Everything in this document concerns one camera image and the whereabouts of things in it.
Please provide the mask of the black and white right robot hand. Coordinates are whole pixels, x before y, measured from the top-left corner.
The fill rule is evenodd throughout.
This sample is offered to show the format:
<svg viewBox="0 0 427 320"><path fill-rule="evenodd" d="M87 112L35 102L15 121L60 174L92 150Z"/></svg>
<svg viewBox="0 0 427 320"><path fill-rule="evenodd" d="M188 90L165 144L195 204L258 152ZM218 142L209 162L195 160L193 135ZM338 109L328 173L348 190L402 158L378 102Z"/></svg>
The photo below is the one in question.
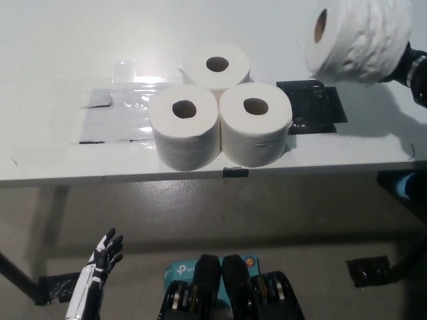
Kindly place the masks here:
<svg viewBox="0 0 427 320"><path fill-rule="evenodd" d="M403 55L401 56L396 68L381 80L381 83L388 83L392 81L396 81L403 86L407 86L407 77L410 70L410 67L413 62L413 49L411 48L410 42L408 42Z"/></svg>

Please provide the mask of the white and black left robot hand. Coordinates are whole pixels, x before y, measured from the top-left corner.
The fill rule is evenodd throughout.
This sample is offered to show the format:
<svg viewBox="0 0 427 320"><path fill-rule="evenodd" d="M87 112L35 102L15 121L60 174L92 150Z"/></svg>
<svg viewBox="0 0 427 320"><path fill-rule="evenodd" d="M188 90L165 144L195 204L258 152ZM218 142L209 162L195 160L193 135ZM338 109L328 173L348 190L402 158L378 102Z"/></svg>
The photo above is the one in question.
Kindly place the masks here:
<svg viewBox="0 0 427 320"><path fill-rule="evenodd" d="M66 312L66 319L95 320L100 318L103 287L116 263L123 259L123 236L115 236L111 228L93 250L81 270Z"/></svg>

